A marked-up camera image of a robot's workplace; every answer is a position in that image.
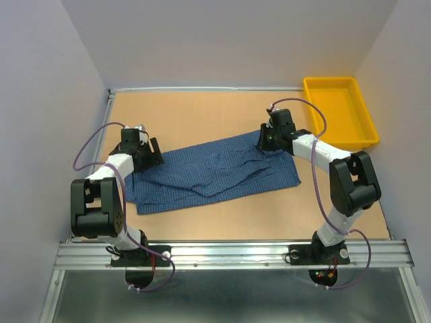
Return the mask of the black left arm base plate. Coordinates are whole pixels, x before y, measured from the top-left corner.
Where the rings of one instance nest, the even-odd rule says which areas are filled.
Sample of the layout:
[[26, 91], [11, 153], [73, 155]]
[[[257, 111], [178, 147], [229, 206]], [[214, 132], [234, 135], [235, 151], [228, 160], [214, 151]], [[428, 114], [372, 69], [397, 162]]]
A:
[[106, 247], [111, 255], [110, 266], [117, 268], [125, 267], [169, 267], [170, 263], [162, 256], [171, 257], [171, 246], [153, 245], [150, 250], [157, 253], [146, 252], [141, 248], [135, 250], [118, 250], [112, 246]]

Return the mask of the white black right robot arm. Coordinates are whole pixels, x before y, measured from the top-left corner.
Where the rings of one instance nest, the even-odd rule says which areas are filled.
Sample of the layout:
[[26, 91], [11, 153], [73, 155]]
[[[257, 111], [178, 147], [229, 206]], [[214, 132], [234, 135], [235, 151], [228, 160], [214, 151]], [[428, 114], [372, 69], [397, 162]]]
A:
[[365, 151], [352, 153], [331, 146], [311, 132], [298, 130], [288, 109], [269, 109], [269, 120], [261, 124], [257, 149], [285, 151], [311, 163], [313, 170], [324, 170], [329, 176], [332, 202], [324, 213], [324, 224], [313, 233], [309, 244], [291, 247], [293, 265], [329, 264], [338, 260], [349, 263], [345, 237], [352, 234], [357, 218], [381, 198], [374, 166]]

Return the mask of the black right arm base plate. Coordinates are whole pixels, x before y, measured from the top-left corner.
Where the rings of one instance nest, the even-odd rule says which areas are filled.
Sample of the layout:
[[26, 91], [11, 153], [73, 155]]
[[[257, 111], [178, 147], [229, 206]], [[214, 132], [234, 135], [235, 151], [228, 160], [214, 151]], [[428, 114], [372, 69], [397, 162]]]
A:
[[288, 247], [288, 258], [294, 266], [349, 264], [347, 246], [342, 243], [335, 246], [313, 246], [312, 244], [294, 244]]

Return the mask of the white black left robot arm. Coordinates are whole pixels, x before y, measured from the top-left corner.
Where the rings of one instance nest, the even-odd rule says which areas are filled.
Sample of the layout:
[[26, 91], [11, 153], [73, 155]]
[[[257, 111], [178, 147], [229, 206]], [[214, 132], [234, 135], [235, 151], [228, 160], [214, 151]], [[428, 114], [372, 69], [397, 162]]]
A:
[[157, 139], [141, 124], [123, 126], [121, 140], [99, 168], [70, 186], [71, 231], [74, 236], [108, 244], [107, 251], [125, 266], [156, 263], [143, 231], [129, 227], [126, 220], [124, 179], [164, 163]]

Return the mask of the blue checked long sleeve shirt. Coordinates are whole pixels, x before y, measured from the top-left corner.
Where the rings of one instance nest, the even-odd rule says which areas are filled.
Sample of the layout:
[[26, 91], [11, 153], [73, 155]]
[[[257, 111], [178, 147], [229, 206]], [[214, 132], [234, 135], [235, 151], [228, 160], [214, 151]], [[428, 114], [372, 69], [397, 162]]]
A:
[[162, 165], [125, 178], [127, 201], [147, 215], [300, 185], [293, 157], [258, 150], [258, 139], [253, 131], [167, 151]]

